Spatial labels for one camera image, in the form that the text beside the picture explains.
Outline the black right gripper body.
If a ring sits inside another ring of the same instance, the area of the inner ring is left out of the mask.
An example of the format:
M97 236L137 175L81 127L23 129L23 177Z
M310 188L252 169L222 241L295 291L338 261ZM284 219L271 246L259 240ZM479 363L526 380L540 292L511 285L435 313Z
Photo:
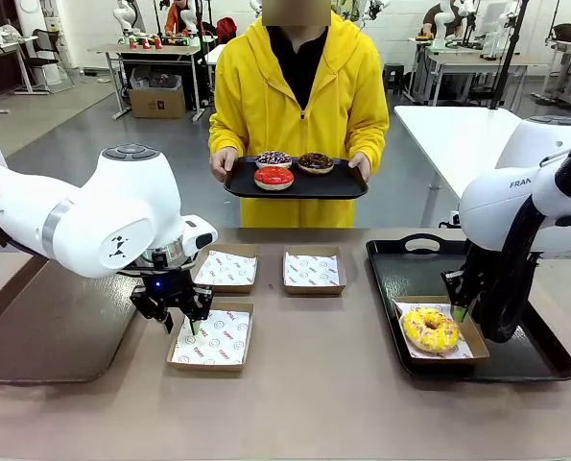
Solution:
M478 245L466 243L466 259L461 267L457 305L469 308L482 291L489 265L489 251Z

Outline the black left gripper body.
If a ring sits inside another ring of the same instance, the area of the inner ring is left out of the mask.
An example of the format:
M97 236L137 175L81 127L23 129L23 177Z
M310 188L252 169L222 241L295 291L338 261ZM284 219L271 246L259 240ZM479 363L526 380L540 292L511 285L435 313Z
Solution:
M194 297L189 271L150 273L135 286L135 307L143 316L166 316L170 308L189 315L195 309Z

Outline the person's right hand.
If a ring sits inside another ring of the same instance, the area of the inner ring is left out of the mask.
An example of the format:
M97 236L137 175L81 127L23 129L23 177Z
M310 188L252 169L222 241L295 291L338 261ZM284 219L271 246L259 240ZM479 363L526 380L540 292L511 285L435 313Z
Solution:
M219 182L224 182L238 157L238 151L233 147L225 147L212 155L210 167L213 176Z

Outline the person's left hand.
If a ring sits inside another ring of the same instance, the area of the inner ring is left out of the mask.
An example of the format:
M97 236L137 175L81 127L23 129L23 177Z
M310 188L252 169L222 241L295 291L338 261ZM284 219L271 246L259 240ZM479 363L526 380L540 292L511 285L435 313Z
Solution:
M360 172L362 179L365 182L369 181L371 175L371 164L368 157L364 153L355 153L352 159L349 161L348 167L351 169L357 169Z

